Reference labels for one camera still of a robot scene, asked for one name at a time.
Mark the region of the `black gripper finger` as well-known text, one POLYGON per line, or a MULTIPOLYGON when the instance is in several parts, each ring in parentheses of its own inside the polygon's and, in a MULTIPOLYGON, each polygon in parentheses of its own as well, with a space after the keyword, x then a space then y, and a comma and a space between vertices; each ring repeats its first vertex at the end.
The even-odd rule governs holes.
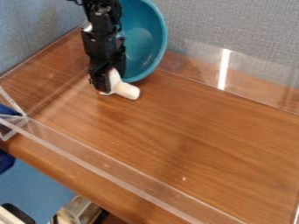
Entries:
POLYGON ((110 67, 102 67, 99 69, 91 68, 88 70, 90 83, 95 89, 104 94, 111 92, 111 81, 110 81, 110 67))
POLYGON ((124 77, 127 71, 127 56, 119 54, 114 59, 114 67, 119 72, 120 77, 124 77))

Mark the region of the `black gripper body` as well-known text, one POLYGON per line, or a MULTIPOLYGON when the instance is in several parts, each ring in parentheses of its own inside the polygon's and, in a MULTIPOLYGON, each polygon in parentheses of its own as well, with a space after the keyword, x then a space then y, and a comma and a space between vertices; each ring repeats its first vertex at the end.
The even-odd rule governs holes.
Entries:
POLYGON ((122 32, 123 7, 119 0, 68 0, 84 9, 91 27, 82 30, 90 69, 114 67, 114 59, 127 53, 126 38, 122 32))

